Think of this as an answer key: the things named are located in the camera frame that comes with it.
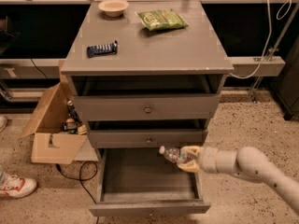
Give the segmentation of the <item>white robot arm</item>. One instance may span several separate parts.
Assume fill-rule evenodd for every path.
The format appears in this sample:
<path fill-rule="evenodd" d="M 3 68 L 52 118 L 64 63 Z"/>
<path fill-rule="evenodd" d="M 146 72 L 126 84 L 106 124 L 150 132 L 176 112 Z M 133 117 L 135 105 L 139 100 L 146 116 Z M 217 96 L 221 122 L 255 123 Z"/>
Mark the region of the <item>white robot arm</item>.
<path fill-rule="evenodd" d="M 179 151 L 177 166 L 189 173 L 227 174 L 249 182 L 265 183 L 299 214 L 299 183 L 286 176 L 256 147 L 238 151 L 186 146 Z"/>

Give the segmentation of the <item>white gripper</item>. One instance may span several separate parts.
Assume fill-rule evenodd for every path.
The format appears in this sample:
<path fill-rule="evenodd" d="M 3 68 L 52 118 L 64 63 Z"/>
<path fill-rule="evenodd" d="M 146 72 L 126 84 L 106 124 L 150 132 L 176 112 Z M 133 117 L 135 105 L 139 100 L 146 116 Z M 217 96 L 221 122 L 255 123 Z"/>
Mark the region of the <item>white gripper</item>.
<path fill-rule="evenodd" d="M 216 158 L 218 150 L 214 147 L 185 146 L 181 151 L 190 159 L 197 159 L 198 163 L 179 163 L 178 168 L 187 173 L 199 173 L 201 169 L 209 174 L 216 174 Z"/>

